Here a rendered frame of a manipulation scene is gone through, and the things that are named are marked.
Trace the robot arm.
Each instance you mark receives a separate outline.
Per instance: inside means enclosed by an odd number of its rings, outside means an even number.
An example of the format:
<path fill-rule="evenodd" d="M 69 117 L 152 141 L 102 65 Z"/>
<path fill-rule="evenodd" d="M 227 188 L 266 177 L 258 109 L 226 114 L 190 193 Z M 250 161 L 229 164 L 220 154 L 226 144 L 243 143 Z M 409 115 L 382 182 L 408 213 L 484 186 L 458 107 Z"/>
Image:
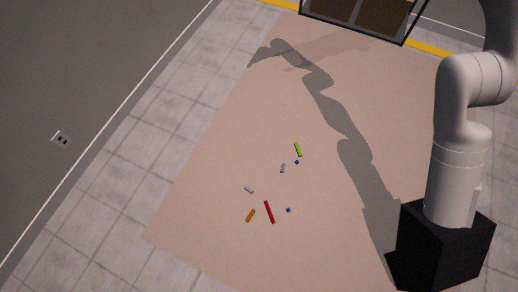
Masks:
<path fill-rule="evenodd" d="M 518 81 L 518 0 L 478 0 L 485 16 L 482 52 L 454 54 L 435 79 L 433 143 L 423 214 L 446 228 L 471 228 L 492 139 L 467 108 L 494 106 Z"/>

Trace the orange rod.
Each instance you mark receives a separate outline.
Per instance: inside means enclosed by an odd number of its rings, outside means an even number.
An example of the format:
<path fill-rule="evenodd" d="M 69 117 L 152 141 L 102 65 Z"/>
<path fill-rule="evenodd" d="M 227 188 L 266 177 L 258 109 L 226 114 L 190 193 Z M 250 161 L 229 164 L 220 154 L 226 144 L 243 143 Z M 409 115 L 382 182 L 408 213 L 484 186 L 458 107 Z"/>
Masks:
<path fill-rule="evenodd" d="M 247 218 L 245 219 L 245 221 L 249 222 L 249 220 L 251 219 L 251 217 L 253 216 L 254 213 L 255 213 L 255 210 L 252 209 L 251 212 L 249 213 L 249 215 L 247 216 Z"/>

